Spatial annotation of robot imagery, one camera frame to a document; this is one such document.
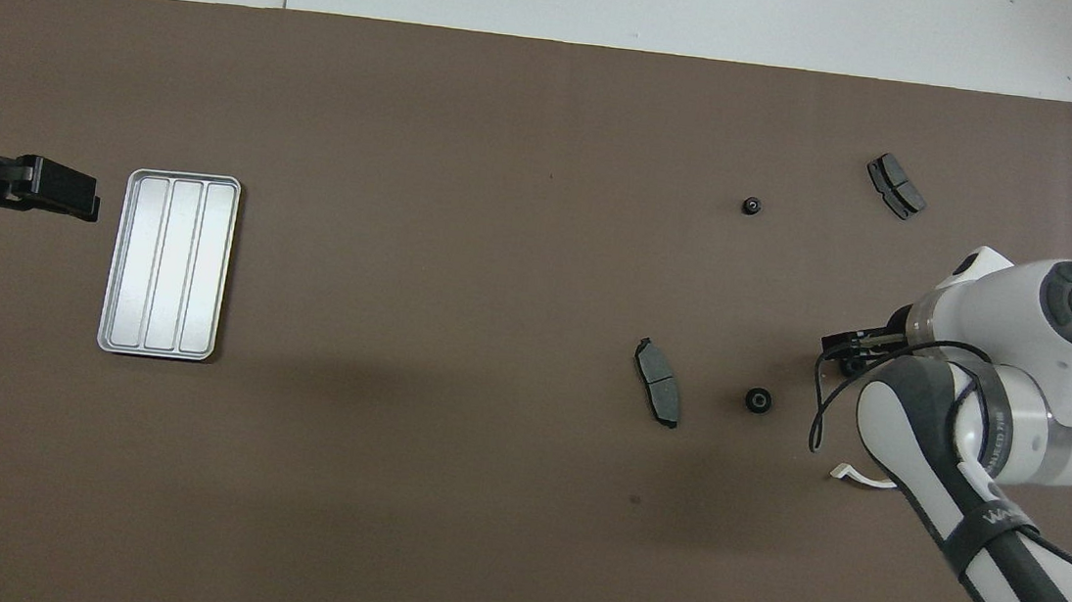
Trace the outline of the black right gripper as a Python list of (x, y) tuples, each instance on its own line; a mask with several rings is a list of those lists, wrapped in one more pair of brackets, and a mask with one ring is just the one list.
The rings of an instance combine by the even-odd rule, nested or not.
[[(907, 346), (907, 328), (909, 314), (907, 311), (895, 310), (888, 322), (872, 330), (854, 329), (824, 335), (821, 338), (820, 351), (831, 353), (830, 360), (836, 362), (840, 371), (862, 372), (881, 353), (894, 352)], [(872, 345), (866, 338), (872, 338)]]

